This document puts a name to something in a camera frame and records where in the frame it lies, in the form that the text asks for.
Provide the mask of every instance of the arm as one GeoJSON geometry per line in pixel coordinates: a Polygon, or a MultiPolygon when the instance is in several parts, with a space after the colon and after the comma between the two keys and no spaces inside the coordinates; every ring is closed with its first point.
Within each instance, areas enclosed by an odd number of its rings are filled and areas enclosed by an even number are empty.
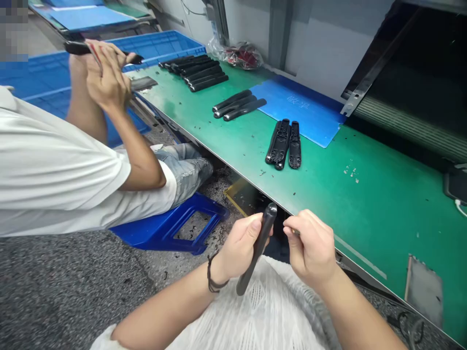
{"type": "Polygon", "coordinates": [[[166,179],[158,159],[126,113],[125,105],[131,96],[131,82],[122,73],[119,61],[124,60],[125,55],[117,54],[116,50],[109,46],[95,47],[96,55],[102,64],[102,72],[91,56],[87,60],[88,91],[117,129],[131,164],[130,175],[119,189],[144,191],[164,187],[166,179]]]}
{"type": "Polygon", "coordinates": [[[106,118],[99,105],[89,96],[86,87],[87,75],[88,70],[83,59],[70,55],[72,99],[66,121],[106,145],[106,118]]]}
{"type": "Polygon", "coordinates": [[[284,221],[290,264],[321,296],[344,350],[406,349],[402,341],[336,264],[333,230],[309,210],[284,221]],[[298,230],[297,236],[292,230],[298,230]]]}
{"type": "MultiPolygon", "coordinates": [[[[253,258],[261,215],[238,220],[211,265],[211,278],[223,284],[243,274],[253,258]]],[[[112,340],[132,350],[165,349],[214,300],[208,289],[207,263],[157,293],[115,328],[112,340]]]]}

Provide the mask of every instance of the plastic bag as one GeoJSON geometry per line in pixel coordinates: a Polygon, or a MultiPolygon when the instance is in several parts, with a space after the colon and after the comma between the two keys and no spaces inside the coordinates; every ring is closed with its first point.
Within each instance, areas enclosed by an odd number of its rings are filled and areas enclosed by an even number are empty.
{"type": "Polygon", "coordinates": [[[208,47],[219,60],[245,70],[253,70],[263,65],[263,57],[258,49],[247,41],[240,41],[234,46],[222,46],[214,36],[208,47]]]}

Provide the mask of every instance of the black knife handle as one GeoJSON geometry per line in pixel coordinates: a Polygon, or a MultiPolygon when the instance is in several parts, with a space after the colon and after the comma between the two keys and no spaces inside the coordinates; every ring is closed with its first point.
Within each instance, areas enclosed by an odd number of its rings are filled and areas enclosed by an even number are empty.
{"type": "Polygon", "coordinates": [[[226,115],[224,115],[224,120],[226,122],[234,120],[235,118],[238,118],[241,115],[250,113],[254,111],[255,109],[258,109],[259,107],[264,106],[266,103],[267,102],[265,99],[260,99],[260,100],[247,103],[246,105],[241,106],[239,109],[236,109],[235,111],[229,112],[226,115]]]}
{"type": "Polygon", "coordinates": [[[199,64],[199,65],[187,68],[187,69],[182,69],[180,70],[180,73],[183,74],[184,76],[187,76],[187,75],[195,74],[195,73],[198,73],[199,71],[202,71],[202,70],[214,67],[214,66],[218,66],[218,65],[219,65],[219,61],[211,60],[204,64],[199,64]]]}
{"type": "Polygon", "coordinates": [[[217,73],[221,73],[221,72],[222,72],[222,68],[220,66],[214,66],[214,67],[211,67],[211,68],[208,68],[208,69],[205,69],[205,70],[201,70],[198,73],[188,75],[188,76],[184,77],[183,80],[188,84],[191,81],[197,80],[197,79],[205,77],[207,75],[213,75],[213,74],[217,74],[217,73]]]}
{"type": "Polygon", "coordinates": [[[302,143],[300,142],[300,127],[298,122],[292,122],[289,148],[288,164],[292,169],[298,169],[302,164],[302,143]]]}
{"type": "Polygon", "coordinates": [[[276,138],[271,149],[271,160],[274,163],[280,162],[284,159],[284,153],[287,154],[287,141],[290,138],[288,127],[290,126],[289,119],[282,119],[279,130],[277,130],[276,138]]]}
{"type": "Polygon", "coordinates": [[[222,101],[221,103],[219,104],[216,104],[214,107],[213,107],[213,112],[216,112],[217,110],[219,109],[222,109],[224,107],[227,107],[228,105],[230,105],[231,103],[237,101],[237,100],[240,100],[244,97],[247,97],[247,96],[250,96],[251,95],[251,91],[250,90],[243,90],[242,92],[239,92],[231,97],[229,97],[227,100],[225,101],[222,101]]]}
{"type": "Polygon", "coordinates": [[[189,59],[187,61],[182,61],[182,62],[177,62],[177,63],[171,63],[170,67],[172,68],[173,71],[178,72],[180,74],[183,74],[182,72],[185,69],[190,69],[192,67],[197,67],[202,64],[206,64],[209,62],[213,62],[213,60],[210,57],[194,57],[192,59],[189,59]]]}
{"type": "MultiPolygon", "coordinates": [[[[89,46],[84,42],[79,41],[65,41],[65,51],[77,56],[86,55],[91,53],[89,46]]],[[[122,51],[126,56],[130,54],[130,52],[122,51]]],[[[143,63],[144,58],[140,55],[136,55],[132,60],[131,64],[141,64],[143,63]]]]}
{"type": "Polygon", "coordinates": [[[292,132],[292,127],[289,125],[288,128],[287,128],[287,139],[286,139],[286,145],[285,145],[285,149],[284,149],[284,153],[281,153],[283,154],[282,156],[282,159],[280,159],[276,165],[274,166],[277,170],[282,170],[286,164],[286,159],[287,159],[287,150],[288,150],[288,146],[290,144],[290,134],[292,132]]]}
{"type": "Polygon", "coordinates": [[[174,58],[174,59],[172,59],[172,60],[159,62],[158,66],[161,67],[162,69],[165,69],[165,65],[166,65],[166,64],[182,62],[182,61],[184,61],[184,60],[187,60],[187,59],[190,59],[190,58],[193,58],[193,57],[194,57],[193,55],[190,55],[190,56],[185,56],[185,57],[174,58]]]}
{"type": "Polygon", "coordinates": [[[256,101],[256,96],[250,95],[238,101],[235,101],[234,103],[228,105],[227,107],[218,109],[216,112],[214,112],[214,118],[222,118],[225,114],[232,112],[252,101],[256,101]]]}
{"type": "Polygon", "coordinates": [[[266,153],[266,159],[265,159],[265,162],[267,164],[273,164],[274,162],[272,161],[271,159],[271,151],[272,151],[272,146],[274,145],[274,141],[276,141],[276,135],[277,135],[277,131],[279,131],[279,128],[281,127],[281,121],[278,121],[276,123],[276,126],[274,127],[274,131],[272,132],[272,136],[271,136],[271,142],[269,144],[269,149],[268,149],[268,152],[266,153]]]}
{"type": "Polygon", "coordinates": [[[251,260],[250,266],[243,275],[240,276],[237,282],[237,295],[242,296],[247,290],[248,283],[250,283],[251,276],[253,275],[254,267],[258,262],[258,259],[263,255],[264,247],[268,241],[269,233],[271,232],[272,225],[277,216],[277,207],[274,203],[270,203],[263,213],[261,220],[261,231],[253,244],[253,259],[251,260]]]}
{"type": "Polygon", "coordinates": [[[197,91],[203,90],[205,88],[211,87],[213,85],[217,85],[219,83],[222,83],[222,82],[224,82],[226,80],[229,80],[228,75],[223,75],[223,76],[218,77],[218,78],[209,79],[209,80],[206,80],[205,82],[202,82],[202,83],[199,83],[199,84],[190,85],[190,91],[191,92],[197,92],[197,91]]]}
{"type": "Polygon", "coordinates": [[[220,73],[213,74],[213,75],[206,75],[206,76],[203,76],[203,77],[201,77],[199,79],[190,81],[188,83],[188,86],[201,84],[201,83],[204,83],[205,81],[208,81],[208,80],[211,80],[211,79],[214,79],[214,78],[220,78],[221,76],[224,76],[224,75],[225,75],[224,72],[220,72],[220,73]]]}

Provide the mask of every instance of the white shirt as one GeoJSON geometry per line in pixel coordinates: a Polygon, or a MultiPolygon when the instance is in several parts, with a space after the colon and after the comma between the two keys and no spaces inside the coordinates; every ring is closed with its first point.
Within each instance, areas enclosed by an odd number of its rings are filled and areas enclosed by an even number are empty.
{"type": "Polygon", "coordinates": [[[109,228],[166,212],[177,182],[118,191],[130,174],[119,154],[0,86],[0,237],[109,228]]]}
{"type": "MultiPolygon", "coordinates": [[[[263,255],[242,297],[237,281],[230,280],[166,350],[342,350],[323,300],[289,264],[263,255]]],[[[115,326],[91,350],[126,350],[111,340],[115,326]]]]}

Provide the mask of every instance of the hand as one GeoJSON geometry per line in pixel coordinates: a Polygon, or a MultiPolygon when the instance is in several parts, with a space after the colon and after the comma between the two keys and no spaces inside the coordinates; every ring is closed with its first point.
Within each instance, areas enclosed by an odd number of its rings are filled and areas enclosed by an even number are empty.
{"type": "Polygon", "coordinates": [[[332,228],[306,209],[284,221],[284,233],[290,246],[290,264],[298,277],[314,289],[330,281],[339,269],[332,228]]]}
{"type": "Polygon", "coordinates": [[[211,265],[213,281],[224,283],[247,271],[253,259],[253,244],[261,231],[262,213],[237,220],[211,265]]]}
{"type": "Polygon", "coordinates": [[[123,53],[117,54],[109,46],[90,44],[90,48],[101,62],[102,72],[94,58],[86,60],[89,95],[106,112],[124,110],[131,97],[131,81],[121,70],[123,53]]]}
{"type": "MultiPolygon", "coordinates": [[[[113,43],[107,43],[104,41],[98,41],[98,40],[91,40],[91,39],[86,39],[85,41],[88,45],[94,45],[95,48],[102,46],[102,47],[109,47],[112,48],[116,53],[118,57],[118,62],[120,65],[120,68],[123,68],[125,65],[131,62],[131,60],[136,56],[135,53],[130,53],[128,56],[125,56],[123,52],[115,46],[113,43]]],[[[88,65],[92,65],[94,69],[99,70],[99,65],[97,64],[96,60],[94,59],[94,56],[92,54],[86,54],[83,56],[77,56],[77,55],[70,55],[69,59],[69,66],[70,66],[70,72],[72,73],[73,76],[81,76],[86,78],[88,75],[88,65]]]]}

